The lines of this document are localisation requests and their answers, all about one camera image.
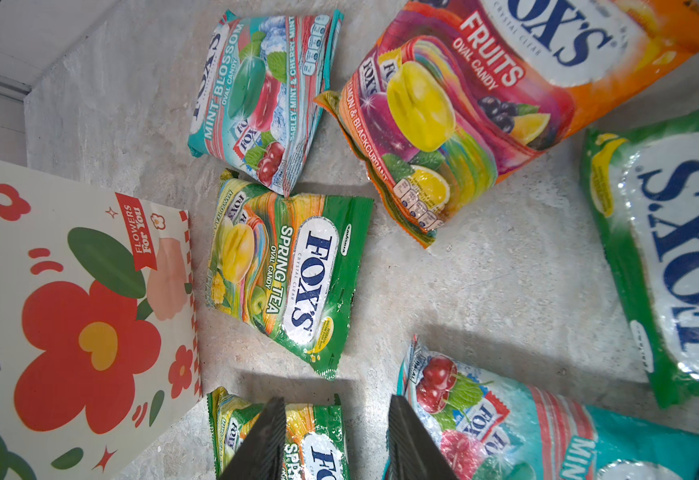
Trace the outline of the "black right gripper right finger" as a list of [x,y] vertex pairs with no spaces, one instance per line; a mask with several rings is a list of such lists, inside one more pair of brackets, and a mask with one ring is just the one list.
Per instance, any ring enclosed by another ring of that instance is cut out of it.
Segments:
[[389,403],[389,463],[385,479],[457,480],[413,406],[400,395]]

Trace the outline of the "green Fox's candy packet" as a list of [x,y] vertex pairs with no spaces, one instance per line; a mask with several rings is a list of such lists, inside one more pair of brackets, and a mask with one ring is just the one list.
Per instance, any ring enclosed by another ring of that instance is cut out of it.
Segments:
[[205,302],[335,380],[373,216],[364,197],[220,178]]

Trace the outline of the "orange Fox's candy packet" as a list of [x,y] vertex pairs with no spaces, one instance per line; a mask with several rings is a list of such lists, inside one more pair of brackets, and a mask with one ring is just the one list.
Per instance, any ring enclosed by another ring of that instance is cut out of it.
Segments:
[[698,53],[694,1],[411,1],[316,103],[427,247],[485,191]]

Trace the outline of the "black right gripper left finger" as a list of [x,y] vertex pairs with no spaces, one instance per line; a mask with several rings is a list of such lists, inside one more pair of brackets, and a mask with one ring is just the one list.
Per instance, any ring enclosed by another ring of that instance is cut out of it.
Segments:
[[273,397],[260,412],[253,428],[232,456],[218,480],[277,480],[281,476],[287,416],[282,397]]

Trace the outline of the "white floral paper bag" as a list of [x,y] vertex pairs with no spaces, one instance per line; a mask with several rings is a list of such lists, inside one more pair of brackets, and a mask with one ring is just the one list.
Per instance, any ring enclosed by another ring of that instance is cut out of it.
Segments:
[[189,215],[0,160],[0,479],[109,479],[201,394]]

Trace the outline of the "yellow-green Fox's candy packet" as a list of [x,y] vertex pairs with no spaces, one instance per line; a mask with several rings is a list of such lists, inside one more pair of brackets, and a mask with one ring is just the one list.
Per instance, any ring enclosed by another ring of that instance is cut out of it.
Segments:
[[699,397],[699,110],[587,130],[581,186],[657,404]]

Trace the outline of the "teal candy packet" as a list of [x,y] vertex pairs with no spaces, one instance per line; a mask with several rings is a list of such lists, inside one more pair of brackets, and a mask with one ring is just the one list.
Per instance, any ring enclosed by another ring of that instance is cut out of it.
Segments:
[[330,86],[343,15],[239,17],[215,26],[187,139],[208,155],[289,196],[303,170]]

